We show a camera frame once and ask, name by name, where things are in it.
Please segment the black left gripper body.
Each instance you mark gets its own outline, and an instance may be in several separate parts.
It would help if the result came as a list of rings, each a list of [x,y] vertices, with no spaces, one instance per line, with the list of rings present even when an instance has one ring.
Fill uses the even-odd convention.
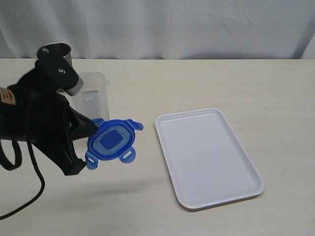
[[[81,89],[84,82],[80,77],[79,79]],[[66,105],[69,102],[59,93],[60,90],[40,81],[35,66],[8,89],[15,99],[15,103],[8,104],[7,108],[7,139],[13,147],[17,148],[18,142],[25,142],[27,137],[34,144],[42,137],[66,129]]]

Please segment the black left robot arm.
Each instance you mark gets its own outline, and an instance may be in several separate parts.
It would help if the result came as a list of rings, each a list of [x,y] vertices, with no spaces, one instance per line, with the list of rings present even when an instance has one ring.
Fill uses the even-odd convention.
[[[22,164],[19,142],[30,141],[53,161],[66,176],[76,175],[86,167],[78,158],[73,141],[94,134],[93,122],[74,110],[65,95],[76,95],[82,79],[62,52],[54,45],[37,51],[34,68],[15,84],[0,90],[0,138],[12,142],[15,161],[4,153],[1,166],[13,171]]]

